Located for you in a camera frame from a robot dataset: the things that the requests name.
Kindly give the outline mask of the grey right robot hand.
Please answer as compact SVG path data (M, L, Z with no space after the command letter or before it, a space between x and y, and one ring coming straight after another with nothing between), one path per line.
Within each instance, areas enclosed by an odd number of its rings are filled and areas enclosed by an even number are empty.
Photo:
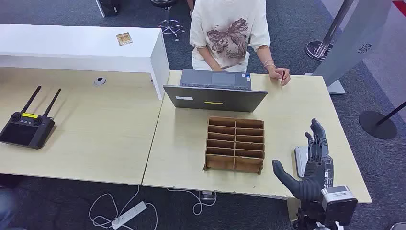
M325 188L325 170L334 168L324 128L315 118L311 120L310 128L312 134L305 132L308 140L308 160L304 177L300 181L288 174L280 161L272 161L276 177L301 201L319 201L321 190Z

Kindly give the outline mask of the person's left hand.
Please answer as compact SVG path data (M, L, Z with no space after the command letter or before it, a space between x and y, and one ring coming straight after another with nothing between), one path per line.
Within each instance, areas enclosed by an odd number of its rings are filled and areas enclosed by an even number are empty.
M281 87L285 86L291 80L290 70L287 68L276 68L273 65L267 67L271 80L280 80Z

